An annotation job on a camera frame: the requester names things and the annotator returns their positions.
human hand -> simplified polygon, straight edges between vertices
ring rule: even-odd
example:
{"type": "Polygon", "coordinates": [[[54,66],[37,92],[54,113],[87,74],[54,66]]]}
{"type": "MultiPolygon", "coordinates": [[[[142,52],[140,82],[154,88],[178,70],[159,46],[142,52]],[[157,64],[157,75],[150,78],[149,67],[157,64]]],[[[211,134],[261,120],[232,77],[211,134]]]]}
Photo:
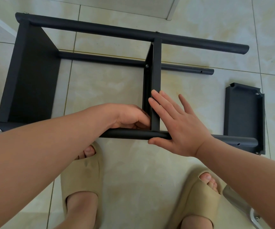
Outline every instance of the human hand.
{"type": "Polygon", "coordinates": [[[150,127],[150,117],[134,104],[108,104],[111,111],[116,112],[115,122],[110,128],[138,128],[150,127]]]}
{"type": "Polygon", "coordinates": [[[171,140],[159,137],[151,138],[148,143],[162,147],[174,154],[195,157],[200,146],[212,135],[204,124],[198,119],[193,109],[180,94],[179,99],[184,107],[174,102],[165,92],[151,91],[153,98],[149,104],[162,119],[171,136],[171,140]]]}

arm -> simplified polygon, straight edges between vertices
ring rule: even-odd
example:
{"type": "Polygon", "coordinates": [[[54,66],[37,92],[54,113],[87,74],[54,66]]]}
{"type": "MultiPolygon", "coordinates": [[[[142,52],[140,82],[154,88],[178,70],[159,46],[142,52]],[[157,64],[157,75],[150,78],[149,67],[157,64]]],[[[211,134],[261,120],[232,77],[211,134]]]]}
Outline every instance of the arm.
{"type": "Polygon", "coordinates": [[[150,125],[134,105],[103,104],[0,134],[0,226],[109,128],[150,125]]]}
{"type": "Polygon", "coordinates": [[[172,140],[151,138],[148,143],[172,153],[198,158],[231,186],[275,228],[275,161],[237,149],[213,138],[182,95],[184,107],[168,95],[152,91],[151,107],[165,123],[172,140]]]}

tile floor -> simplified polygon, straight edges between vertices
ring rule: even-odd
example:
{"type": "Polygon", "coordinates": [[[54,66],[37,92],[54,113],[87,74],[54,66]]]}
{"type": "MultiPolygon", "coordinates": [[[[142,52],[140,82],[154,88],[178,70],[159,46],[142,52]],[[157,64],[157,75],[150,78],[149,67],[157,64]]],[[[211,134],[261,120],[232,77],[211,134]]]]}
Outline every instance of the tile floor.
{"type": "MultiPolygon", "coordinates": [[[[246,55],[164,45],[163,61],[212,67],[215,73],[162,71],[161,86],[175,100],[182,93],[213,134],[223,133],[225,87],[239,82],[262,88],[265,156],[275,160],[275,0],[180,0],[170,22],[54,0],[7,1],[20,12],[248,44],[246,55]]],[[[68,51],[142,59],[149,46],[134,40],[45,31],[59,49],[68,51]]],[[[0,99],[14,40],[0,28],[0,99]]],[[[139,68],[62,60],[53,117],[105,102],[141,106],[142,79],[139,68]]],[[[102,228],[163,228],[187,173],[201,163],[145,141],[100,138],[98,142],[105,154],[102,228]]],[[[62,220],[58,177],[3,228],[54,228],[62,220]]],[[[223,198],[217,228],[253,227],[223,198]]]]}

beige slide sandal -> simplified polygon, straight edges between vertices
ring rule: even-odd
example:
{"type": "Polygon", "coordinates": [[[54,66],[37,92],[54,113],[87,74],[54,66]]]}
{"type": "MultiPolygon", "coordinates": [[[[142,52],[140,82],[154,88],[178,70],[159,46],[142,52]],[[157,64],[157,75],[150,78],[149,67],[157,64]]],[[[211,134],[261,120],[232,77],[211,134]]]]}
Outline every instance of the beige slide sandal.
{"type": "Polygon", "coordinates": [[[221,184],[215,174],[204,167],[194,169],[185,181],[178,204],[166,229],[180,228],[182,220],[189,215],[208,218],[214,227],[221,192],[221,184]],[[203,173],[211,174],[217,183],[217,190],[220,194],[201,181],[199,176],[203,173]]]}
{"type": "Polygon", "coordinates": [[[94,228],[99,228],[102,221],[102,185],[103,185],[103,155],[97,142],[91,144],[95,154],[88,158],[74,160],[61,173],[61,191],[63,211],[66,215],[66,199],[79,191],[89,191],[98,196],[98,207],[94,228]]]}

black metal frame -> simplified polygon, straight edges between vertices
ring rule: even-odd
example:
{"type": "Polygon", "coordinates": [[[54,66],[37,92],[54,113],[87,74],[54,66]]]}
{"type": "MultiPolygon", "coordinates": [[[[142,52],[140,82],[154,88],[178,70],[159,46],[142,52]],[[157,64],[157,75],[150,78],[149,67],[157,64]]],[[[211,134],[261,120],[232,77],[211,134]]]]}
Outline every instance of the black metal frame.
{"type": "MultiPolygon", "coordinates": [[[[0,105],[0,131],[7,131],[51,117],[60,60],[70,59],[144,68],[142,108],[151,117],[150,130],[109,129],[101,137],[170,139],[168,132],[160,131],[160,118],[148,103],[151,90],[161,89],[161,69],[206,75],[212,75],[214,70],[161,63],[162,43],[237,54],[245,54],[249,50],[248,45],[40,15],[16,13],[16,19],[20,26],[0,105]],[[42,27],[148,41],[151,45],[145,61],[62,52],[51,42],[42,27]]],[[[255,138],[213,136],[233,146],[256,147],[258,145],[255,138]]]]}

